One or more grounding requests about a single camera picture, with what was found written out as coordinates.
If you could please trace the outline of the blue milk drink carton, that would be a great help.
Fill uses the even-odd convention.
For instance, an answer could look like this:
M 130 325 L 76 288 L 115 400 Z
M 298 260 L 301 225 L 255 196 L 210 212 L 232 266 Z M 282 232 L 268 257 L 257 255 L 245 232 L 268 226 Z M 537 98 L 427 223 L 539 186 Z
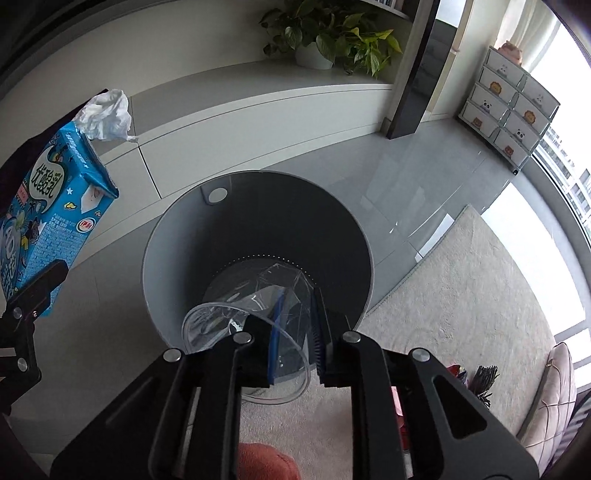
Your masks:
M 68 266 L 119 191 L 86 135 L 63 126 L 1 217 L 1 286 L 9 300 L 54 260 Z

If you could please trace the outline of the clear plastic cup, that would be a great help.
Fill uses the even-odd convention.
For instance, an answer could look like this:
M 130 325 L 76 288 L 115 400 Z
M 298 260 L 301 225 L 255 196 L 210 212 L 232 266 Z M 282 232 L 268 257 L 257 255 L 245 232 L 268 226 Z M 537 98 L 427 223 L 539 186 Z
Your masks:
M 187 353 L 225 339 L 249 344 L 249 384 L 242 398 L 281 405 L 304 394 L 311 382 L 314 285 L 301 269 L 269 258 L 247 259 L 219 273 L 202 302 L 183 319 Z

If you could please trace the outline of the grey round trash bin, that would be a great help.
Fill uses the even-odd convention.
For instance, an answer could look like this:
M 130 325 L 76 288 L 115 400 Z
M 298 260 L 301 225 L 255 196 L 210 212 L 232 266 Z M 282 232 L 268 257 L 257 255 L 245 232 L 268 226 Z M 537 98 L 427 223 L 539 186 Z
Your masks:
M 303 272 L 351 325 L 366 312 L 373 259 L 353 214 L 308 180 L 257 171 L 204 182 L 160 217 L 141 274 L 150 318 L 168 346 L 181 347 L 191 308 L 229 275 L 273 264 Z

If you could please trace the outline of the pink crumpled paper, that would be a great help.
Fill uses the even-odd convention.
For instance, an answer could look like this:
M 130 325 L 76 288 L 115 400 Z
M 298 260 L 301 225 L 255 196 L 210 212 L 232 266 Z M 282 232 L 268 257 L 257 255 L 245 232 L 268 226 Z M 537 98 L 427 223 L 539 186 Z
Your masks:
M 398 394 L 398 390 L 395 386 L 392 387 L 392 394 L 394 399 L 394 412 L 396 412 L 396 419 L 398 424 L 399 433 L 402 441 L 402 448 L 404 451 L 409 450 L 408 434 L 405 424 L 405 418 L 402 410 L 402 404 Z

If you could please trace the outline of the black spiky pom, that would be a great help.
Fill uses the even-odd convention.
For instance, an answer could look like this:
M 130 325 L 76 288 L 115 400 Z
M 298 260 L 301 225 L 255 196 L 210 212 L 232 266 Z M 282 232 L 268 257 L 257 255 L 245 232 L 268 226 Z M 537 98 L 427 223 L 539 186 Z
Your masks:
M 491 389 L 499 376 L 498 367 L 479 366 L 473 379 L 469 384 L 469 390 L 480 400 L 487 408 L 491 406 Z

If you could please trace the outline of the pink quilted cushion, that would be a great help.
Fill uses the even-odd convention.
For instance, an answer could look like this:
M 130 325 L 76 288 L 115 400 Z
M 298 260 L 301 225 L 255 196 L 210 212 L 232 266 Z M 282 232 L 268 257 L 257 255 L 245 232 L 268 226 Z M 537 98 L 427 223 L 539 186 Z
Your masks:
M 577 396 L 568 345 L 555 345 L 547 358 L 538 390 L 517 438 L 534 458 L 539 474 L 550 465 L 570 422 Z

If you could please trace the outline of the beige carpet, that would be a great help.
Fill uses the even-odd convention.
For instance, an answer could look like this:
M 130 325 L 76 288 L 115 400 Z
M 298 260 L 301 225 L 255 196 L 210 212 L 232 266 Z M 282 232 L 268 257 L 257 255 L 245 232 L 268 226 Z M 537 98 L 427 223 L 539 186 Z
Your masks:
M 444 365 L 474 373 L 495 365 L 491 411 L 513 434 L 534 401 L 555 344 L 530 285 L 502 242 L 466 207 L 412 272 L 367 313 L 359 329 L 383 348 L 423 347 Z M 304 479 L 349 479 L 353 472 L 351 396 L 311 379 L 293 402 L 243 403 L 240 440 L 294 459 Z

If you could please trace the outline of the white crumpled tissue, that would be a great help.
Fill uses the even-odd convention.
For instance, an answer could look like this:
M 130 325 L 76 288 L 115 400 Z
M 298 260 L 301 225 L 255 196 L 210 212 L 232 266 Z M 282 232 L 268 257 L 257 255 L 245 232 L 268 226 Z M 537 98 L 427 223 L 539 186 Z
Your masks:
M 89 140 L 135 141 L 130 134 L 132 117 L 129 99 L 120 89 L 107 90 L 92 97 L 74 116 L 78 131 Z

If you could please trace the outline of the white low cabinet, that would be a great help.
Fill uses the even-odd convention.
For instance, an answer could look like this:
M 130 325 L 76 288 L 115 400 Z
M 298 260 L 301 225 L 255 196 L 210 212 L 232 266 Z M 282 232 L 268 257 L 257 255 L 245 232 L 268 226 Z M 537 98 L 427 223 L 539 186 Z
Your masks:
M 88 258 L 159 216 L 189 187 L 374 132 L 391 86 L 263 56 L 267 1 L 176 1 L 101 25 L 63 46 L 1 101 L 1 153 L 105 88 L 124 91 L 133 142 L 97 143 L 120 196 Z

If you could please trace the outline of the white drawer cabinet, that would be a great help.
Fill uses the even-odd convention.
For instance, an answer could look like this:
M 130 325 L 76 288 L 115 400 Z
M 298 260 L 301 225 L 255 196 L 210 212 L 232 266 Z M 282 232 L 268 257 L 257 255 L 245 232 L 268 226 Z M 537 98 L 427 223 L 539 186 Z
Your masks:
M 560 102 L 521 66 L 490 47 L 459 119 L 518 174 L 560 108 Z

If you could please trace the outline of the pink toy on cabinet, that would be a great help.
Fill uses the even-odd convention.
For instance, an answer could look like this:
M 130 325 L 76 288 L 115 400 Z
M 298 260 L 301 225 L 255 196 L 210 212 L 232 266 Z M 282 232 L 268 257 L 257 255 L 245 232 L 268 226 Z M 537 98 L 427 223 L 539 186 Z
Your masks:
M 514 45 L 510 41 L 505 41 L 500 47 L 497 48 L 497 51 L 514 64 L 518 66 L 522 65 L 523 53 L 516 45 Z

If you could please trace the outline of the black tall panel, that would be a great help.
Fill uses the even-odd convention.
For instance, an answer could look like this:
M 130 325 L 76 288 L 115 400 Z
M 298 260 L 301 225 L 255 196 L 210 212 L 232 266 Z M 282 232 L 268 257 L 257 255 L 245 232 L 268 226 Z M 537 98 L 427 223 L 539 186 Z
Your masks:
M 405 4 L 403 12 L 412 27 L 393 82 L 393 104 L 383 122 L 388 139 L 417 131 L 454 51 L 465 5 L 464 1 Z

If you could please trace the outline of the green potted plant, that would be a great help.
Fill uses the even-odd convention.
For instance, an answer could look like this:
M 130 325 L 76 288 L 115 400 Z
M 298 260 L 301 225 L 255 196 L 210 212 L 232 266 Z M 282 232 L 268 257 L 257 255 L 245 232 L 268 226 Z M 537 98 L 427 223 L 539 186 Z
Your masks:
M 269 39 L 266 56 L 296 54 L 305 47 L 348 74 L 377 78 L 403 53 L 392 28 L 379 25 L 379 13 L 362 1 L 285 1 L 263 14 L 259 26 Z

